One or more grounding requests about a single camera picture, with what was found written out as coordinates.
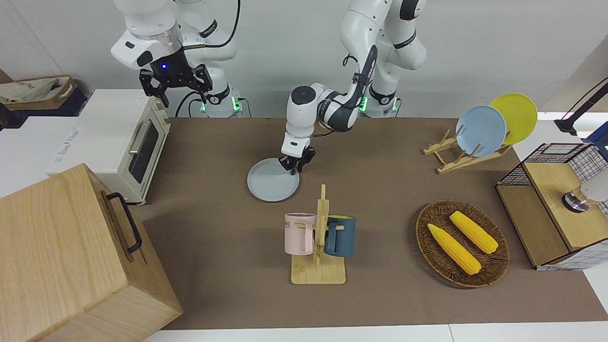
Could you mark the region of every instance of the woven tray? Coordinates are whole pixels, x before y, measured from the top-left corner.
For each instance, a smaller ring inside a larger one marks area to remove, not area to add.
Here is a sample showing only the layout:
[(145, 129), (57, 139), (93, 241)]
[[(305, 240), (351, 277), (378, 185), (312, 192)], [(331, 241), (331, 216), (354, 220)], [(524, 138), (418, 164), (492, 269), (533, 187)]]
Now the woven tray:
[[(480, 251), (450, 221), (449, 216), (457, 210), (480, 225), (498, 242), (496, 252), (488, 255)], [(435, 241), (427, 227), (428, 223), (444, 229), (454, 237), (479, 260), (482, 270), (473, 276), (466, 274)], [(422, 255), (437, 273), (450, 282), (464, 287), (477, 288), (492, 285), (506, 273), (506, 269), (509, 267), (509, 248), (500, 228), (479, 209), (465, 202), (440, 200), (427, 205), (416, 220), (416, 240)]]

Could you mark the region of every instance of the wooden crate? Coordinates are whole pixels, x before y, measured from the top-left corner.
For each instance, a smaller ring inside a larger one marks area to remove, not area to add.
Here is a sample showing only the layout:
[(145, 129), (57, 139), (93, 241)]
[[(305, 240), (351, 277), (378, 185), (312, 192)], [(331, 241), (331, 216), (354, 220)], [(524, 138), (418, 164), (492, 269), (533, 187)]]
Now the wooden crate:
[(0, 341), (142, 341), (181, 314), (137, 218), (84, 165), (0, 199)]
[(498, 185), (500, 197), (533, 266), (573, 256), (608, 239), (608, 218), (598, 207), (574, 213), (562, 196), (581, 185), (569, 164), (525, 162), (531, 185)]

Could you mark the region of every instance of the yellow corn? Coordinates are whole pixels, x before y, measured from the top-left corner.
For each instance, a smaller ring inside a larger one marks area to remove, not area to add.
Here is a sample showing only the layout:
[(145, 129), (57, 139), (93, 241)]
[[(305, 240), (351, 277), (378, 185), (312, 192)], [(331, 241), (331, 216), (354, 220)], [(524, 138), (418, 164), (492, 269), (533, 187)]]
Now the yellow corn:
[(471, 255), (471, 253), (469, 253), (469, 251), (462, 247), (458, 241), (454, 240), (448, 232), (435, 225), (429, 223), (428, 227), (433, 238), (435, 238), (435, 241), (439, 243), (441, 248), (450, 258), (452, 258), (452, 260), (456, 261), (458, 266), (460, 266), (466, 274), (472, 276), (473, 274), (479, 273), (482, 269), (482, 265)]
[(460, 211), (455, 211), (450, 215), (450, 220), (484, 253), (492, 254), (496, 252), (498, 242), (466, 215)]

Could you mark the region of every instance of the yellow plate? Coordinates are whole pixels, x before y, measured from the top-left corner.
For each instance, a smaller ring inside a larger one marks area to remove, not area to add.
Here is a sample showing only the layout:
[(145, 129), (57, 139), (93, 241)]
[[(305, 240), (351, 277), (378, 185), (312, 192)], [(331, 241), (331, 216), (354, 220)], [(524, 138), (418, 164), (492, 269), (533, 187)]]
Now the yellow plate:
[(504, 94), (490, 103), (505, 118), (505, 145), (513, 145), (527, 138), (536, 127), (538, 111), (530, 98), (523, 94)]

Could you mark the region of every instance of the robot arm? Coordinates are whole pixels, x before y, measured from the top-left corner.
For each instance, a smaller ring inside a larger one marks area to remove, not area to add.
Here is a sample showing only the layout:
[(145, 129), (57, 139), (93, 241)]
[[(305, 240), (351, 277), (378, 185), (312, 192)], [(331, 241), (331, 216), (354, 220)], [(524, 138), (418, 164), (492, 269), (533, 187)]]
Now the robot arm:
[(295, 173), (310, 162), (315, 151), (310, 147), (316, 119), (331, 131), (346, 132), (353, 126), (361, 99), (371, 81), (378, 48), (376, 37), (386, 19), (392, 1), (353, 0), (342, 26), (342, 44), (357, 61), (350, 89), (341, 94), (315, 83), (294, 89), (287, 106), (287, 125), (280, 158), (283, 167)]
[(426, 0), (393, 1), (384, 30), (378, 34), (378, 65), (374, 82), (368, 89), (365, 114), (385, 117), (396, 101), (399, 68), (418, 69), (426, 59), (426, 48), (416, 34), (416, 18)]
[[(125, 17), (127, 30), (111, 53), (125, 66), (140, 69), (139, 80), (146, 95), (162, 98), (167, 106), (167, 88), (186, 86), (201, 97), (209, 93), (213, 88), (209, 71), (202, 63), (194, 68), (189, 65), (170, 0), (114, 0), (114, 3)], [(152, 70), (144, 69), (148, 65)]]
[(340, 28), (340, 39), (357, 61), (357, 73), (353, 76), (346, 94), (325, 92), (319, 103), (319, 122), (330, 130), (345, 132), (351, 129), (359, 112), (361, 99), (371, 82), (378, 58), (376, 37), (389, 14), (393, 1), (353, 0)]
[[(209, 117), (230, 117), (235, 114), (237, 91), (226, 80), (226, 73), (218, 61), (231, 60), (237, 49), (231, 35), (218, 27), (217, 20), (210, 15), (206, 0), (178, 0), (177, 12), (184, 36), (184, 49), (190, 66), (206, 64), (213, 89), (209, 91), (205, 112), (197, 113)], [(238, 1), (237, 20), (240, 15)], [(197, 49), (197, 46), (212, 46)]]

